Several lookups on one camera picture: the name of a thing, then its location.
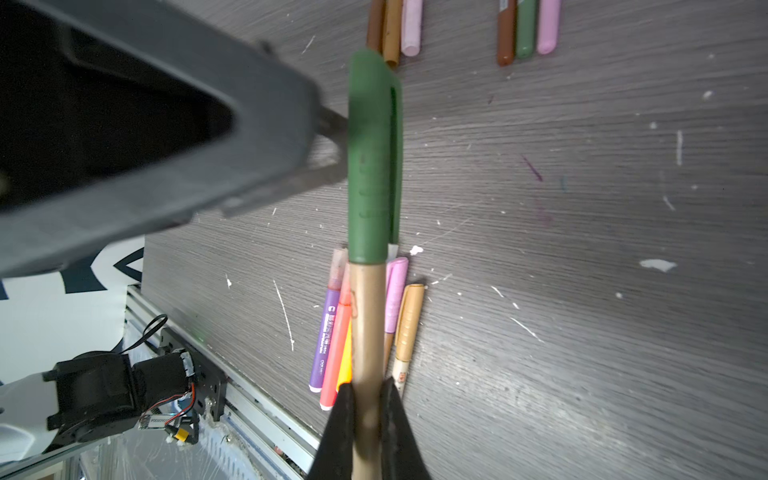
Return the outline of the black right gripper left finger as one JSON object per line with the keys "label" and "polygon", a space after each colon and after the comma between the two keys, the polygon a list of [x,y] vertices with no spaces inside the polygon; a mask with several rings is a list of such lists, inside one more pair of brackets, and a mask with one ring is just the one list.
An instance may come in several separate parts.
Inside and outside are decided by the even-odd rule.
{"label": "black right gripper left finger", "polygon": [[355,434],[355,396],[350,383],[342,384],[307,480],[350,480]]}

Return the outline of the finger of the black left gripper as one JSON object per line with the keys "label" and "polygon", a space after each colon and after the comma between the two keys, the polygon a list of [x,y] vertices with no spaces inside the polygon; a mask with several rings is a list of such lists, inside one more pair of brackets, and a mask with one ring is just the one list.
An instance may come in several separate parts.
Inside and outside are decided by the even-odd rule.
{"label": "finger of the black left gripper", "polygon": [[329,108],[321,107],[306,164],[294,173],[226,200],[221,206],[222,216],[231,218],[242,215],[341,182],[347,176],[346,139],[347,119]]}
{"label": "finger of the black left gripper", "polygon": [[165,2],[3,2],[2,276],[294,173],[320,108],[312,80]]}

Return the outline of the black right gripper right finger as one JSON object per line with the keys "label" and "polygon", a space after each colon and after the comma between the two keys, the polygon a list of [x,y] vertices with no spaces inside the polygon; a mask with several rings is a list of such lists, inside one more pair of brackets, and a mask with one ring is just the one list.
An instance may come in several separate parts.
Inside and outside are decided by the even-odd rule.
{"label": "black right gripper right finger", "polygon": [[393,378],[380,394],[381,475],[384,480],[430,480]]}

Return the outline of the green capped tan marker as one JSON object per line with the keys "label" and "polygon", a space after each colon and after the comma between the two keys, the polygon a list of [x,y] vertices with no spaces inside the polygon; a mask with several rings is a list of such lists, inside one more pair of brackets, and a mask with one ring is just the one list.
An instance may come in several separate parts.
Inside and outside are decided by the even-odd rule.
{"label": "green capped tan marker", "polygon": [[402,92],[376,51],[355,53],[348,95],[348,253],[352,294],[352,476],[382,476],[380,391],[384,382],[386,264],[399,242],[403,170]]}

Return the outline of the brown pen cap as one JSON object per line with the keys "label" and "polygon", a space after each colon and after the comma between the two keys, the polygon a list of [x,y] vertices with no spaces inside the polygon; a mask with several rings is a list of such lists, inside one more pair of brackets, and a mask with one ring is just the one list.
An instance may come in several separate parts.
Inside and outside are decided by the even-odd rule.
{"label": "brown pen cap", "polygon": [[385,0],[372,0],[368,12],[366,47],[382,53]]}

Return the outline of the tan pen cap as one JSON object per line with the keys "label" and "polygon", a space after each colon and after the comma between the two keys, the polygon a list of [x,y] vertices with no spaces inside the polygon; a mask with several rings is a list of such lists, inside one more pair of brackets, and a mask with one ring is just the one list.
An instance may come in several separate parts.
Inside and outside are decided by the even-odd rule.
{"label": "tan pen cap", "polygon": [[396,69],[400,62],[402,6],[402,0],[385,1],[382,56],[390,69]]}

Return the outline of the tan marker pen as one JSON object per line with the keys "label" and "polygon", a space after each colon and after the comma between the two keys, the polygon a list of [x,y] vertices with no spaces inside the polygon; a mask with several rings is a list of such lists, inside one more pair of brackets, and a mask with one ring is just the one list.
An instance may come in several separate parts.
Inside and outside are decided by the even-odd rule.
{"label": "tan marker pen", "polygon": [[402,297],[392,366],[392,378],[400,395],[403,395],[410,369],[425,291],[424,284],[409,284]]}

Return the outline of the lilac capped tan marker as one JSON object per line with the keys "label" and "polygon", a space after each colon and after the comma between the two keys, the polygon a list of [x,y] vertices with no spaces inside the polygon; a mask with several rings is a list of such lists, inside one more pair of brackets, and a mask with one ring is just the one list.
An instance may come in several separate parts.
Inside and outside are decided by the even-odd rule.
{"label": "lilac capped tan marker", "polygon": [[388,367],[389,356],[398,327],[402,295],[407,279],[409,259],[396,257],[387,264],[386,301],[384,326],[384,368]]}

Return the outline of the dark brown marker pen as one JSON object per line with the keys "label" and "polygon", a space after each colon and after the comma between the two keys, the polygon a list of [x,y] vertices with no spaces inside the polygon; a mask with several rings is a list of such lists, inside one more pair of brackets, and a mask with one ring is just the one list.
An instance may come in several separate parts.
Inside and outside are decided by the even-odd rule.
{"label": "dark brown marker pen", "polygon": [[497,15],[497,63],[510,65],[515,58],[516,1],[499,0]]}

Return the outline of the green marker pen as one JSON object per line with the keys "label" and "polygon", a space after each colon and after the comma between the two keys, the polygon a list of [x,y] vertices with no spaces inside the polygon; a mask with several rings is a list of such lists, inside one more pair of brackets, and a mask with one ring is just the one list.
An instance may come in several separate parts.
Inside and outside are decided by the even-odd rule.
{"label": "green marker pen", "polygon": [[516,14],[516,57],[527,59],[536,45],[538,1],[518,0]]}

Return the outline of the brown capped pink marker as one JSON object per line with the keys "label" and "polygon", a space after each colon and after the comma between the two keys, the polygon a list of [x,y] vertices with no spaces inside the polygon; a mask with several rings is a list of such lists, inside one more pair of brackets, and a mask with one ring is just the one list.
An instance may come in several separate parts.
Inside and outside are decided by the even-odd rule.
{"label": "brown capped pink marker", "polygon": [[561,0],[539,1],[537,52],[540,55],[550,54],[557,47],[561,8]]}

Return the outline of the pink pen cap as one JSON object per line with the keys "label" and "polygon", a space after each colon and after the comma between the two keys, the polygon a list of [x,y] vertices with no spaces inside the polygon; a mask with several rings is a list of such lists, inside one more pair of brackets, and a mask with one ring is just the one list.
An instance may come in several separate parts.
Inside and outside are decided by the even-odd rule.
{"label": "pink pen cap", "polygon": [[423,0],[404,0],[401,22],[401,52],[415,57],[421,50]]}

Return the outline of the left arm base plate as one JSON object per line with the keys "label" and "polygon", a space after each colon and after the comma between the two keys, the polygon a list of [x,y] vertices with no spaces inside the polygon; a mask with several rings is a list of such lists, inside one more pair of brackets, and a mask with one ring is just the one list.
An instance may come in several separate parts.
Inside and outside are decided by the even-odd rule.
{"label": "left arm base plate", "polygon": [[166,327],[162,330],[160,345],[167,352],[183,349],[190,354],[194,366],[193,383],[196,397],[192,410],[200,416],[218,422],[224,413],[226,403],[227,374],[200,348],[173,328]]}

